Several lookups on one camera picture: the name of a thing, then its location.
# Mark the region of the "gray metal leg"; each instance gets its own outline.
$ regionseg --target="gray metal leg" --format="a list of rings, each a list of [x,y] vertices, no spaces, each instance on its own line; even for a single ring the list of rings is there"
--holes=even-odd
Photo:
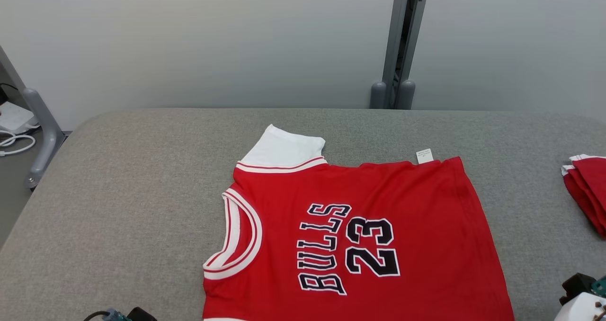
[[[385,109],[387,84],[377,82],[370,87],[370,109]]]
[[[387,50],[385,52],[385,65],[383,65],[383,83],[385,83],[385,99],[383,106],[373,106],[371,109],[390,109],[393,94],[393,79],[396,73],[396,63],[398,62],[398,50],[400,49],[400,40],[402,38],[402,26],[404,25],[404,15],[406,12],[408,0],[393,0],[392,22],[389,26],[387,35]]]
[[[24,186],[32,189],[40,182],[48,164],[65,141],[65,135],[36,90],[25,88],[21,94],[43,130],[42,148],[32,164],[29,176],[24,181]]]
[[[405,80],[400,83],[398,89],[398,98],[396,99],[396,109],[410,110],[413,106],[413,98],[415,98],[415,82]]]

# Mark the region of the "white label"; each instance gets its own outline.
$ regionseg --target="white label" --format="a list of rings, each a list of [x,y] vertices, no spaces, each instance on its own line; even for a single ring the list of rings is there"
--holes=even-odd
[[[428,163],[429,161],[433,161],[433,155],[431,155],[431,148],[424,149],[422,151],[418,151],[417,160],[419,161],[419,164]]]

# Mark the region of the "armhole trim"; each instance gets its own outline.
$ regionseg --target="armhole trim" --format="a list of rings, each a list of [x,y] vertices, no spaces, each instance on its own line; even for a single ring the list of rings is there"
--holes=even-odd
[[[236,252],[240,241],[240,211],[238,205],[223,196],[225,204],[225,242],[223,250],[212,255],[204,265],[208,267],[220,267]]]
[[[239,161],[236,164],[236,168],[240,170],[244,170],[245,172],[254,172],[254,173],[292,173],[299,172],[300,170],[312,168],[314,166],[318,166],[320,164],[327,164],[328,162],[324,157],[317,157],[303,163],[300,163],[296,166],[285,167],[285,166],[275,166],[275,167],[265,167],[265,166],[256,166],[252,164],[246,164],[242,161]]]
[[[225,214],[230,221],[227,222],[228,226],[223,250],[212,255],[203,265],[204,278],[210,280],[220,280],[221,278],[233,276],[245,267],[248,267],[258,254],[262,240],[263,229],[259,215],[255,209],[238,192],[231,188],[223,193],[223,199],[225,200]],[[240,237],[240,212],[238,208],[244,211],[249,219],[251,240],[242,255],[230,263],[225,263],[234,254],[238,245],[238,238]],[[236,223],[238,225],[237,232],[234,231]]]

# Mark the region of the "white cable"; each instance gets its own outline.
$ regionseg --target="white cable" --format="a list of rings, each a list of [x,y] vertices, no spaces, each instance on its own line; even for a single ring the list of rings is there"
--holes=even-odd
[[[20,138],[28,138],[28,139],[32,140],[31,144],[28,144],[24,148],[18,149],[17,151],[10,151],[10,152],[0,151],[0,157],[4,157],[4,155],[12,155],[12,154],[25,152],[36,144],[36,139],[30,135],[15,135],[14,133],[11,133],[9,131],[0,131],[0,134],[9,134],[10,135],[10,138],[7,138],[6,140],[0,142],[0,147],[8,147],[8,146],[14,144],[15,140],[20,139]]]

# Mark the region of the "red stripe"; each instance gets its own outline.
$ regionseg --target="red stripe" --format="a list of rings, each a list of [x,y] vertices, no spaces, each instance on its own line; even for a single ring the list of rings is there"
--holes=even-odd
[[[298,164],[298,165],[297,165],[297,166],[295,166],[295,167],[264,167],[264,166],[252,166],[252,165],[249,165],[249,164],[244,164],[244,163],[241,163],[240,161],[238,162],[238,164],[239,164],[239,165],[241,165],[241,166],[244,166],[244,167],[248,167],[248,168],[265,168],[265,169],[294,169],[294,168],[299,168],[299,167],[301,167],[301,166],[305,166],[306,164],[309,164],[310,162],[312,162],[312,161],[316,161],[316,160],[318,160],[318,159],[324,159],[324,157],[318,157],[318,158],[315,158],[315,159],[311,159],[310,161],[308,160],[308,161],[306,161],[306,162],[304,162],[304,163],[302,163],[302,164]]]
[[[233,194],[230,194],[229,192],[225,192],[225,194],[227,194],[228,196],[231,196],[234,200],[236,200],[238,203],[240,203],[240,207],[242,207],[243,209],[246,209],[248,211],[248,209],[246,208],[246,206],[238,199],[236,198]],[[255,243],[257,241],[257,237],[259,237],[259,232],[257,232],[257,225],[255,224],[255,220],[252,217],[252,215],[250,216],[251,218],[251,226],[254,228],[255,230],[255,237],[253,239],[251,239],[251,244],[253,246],[251,246],[251,248],[248,250],[248,252],[246,252],[246,254],[244,256],[242,256],[242,258],[234,263],[230,263],[229,265],[225,265],[225,267],[222,267],[221,269],[204,269],[204,271],[208,271],[209,273],[220,273],[222,271],[225,271],[227,269],[230,269],[231,267],[238,265],[239,263],[241,263],[243,260],[245,260],[249,254],[252,252],[253,248],[255,247]]]
[[[229,248],[230,237],[232,236],[232,211],[229,208],[229,199],[226,199],[225,201],[227,202],[227,220],[229,220],[229,226],[227,228],[227,242],[225,242],[225,248],[221,250],[221,252],[217,252],[213,256],[213,259],[210,260],[210,262],[208,263],[209,266],[213,264],[214,260],[216,260],[217,257],[221,256],[224,252],[226,252],[227,248]]]

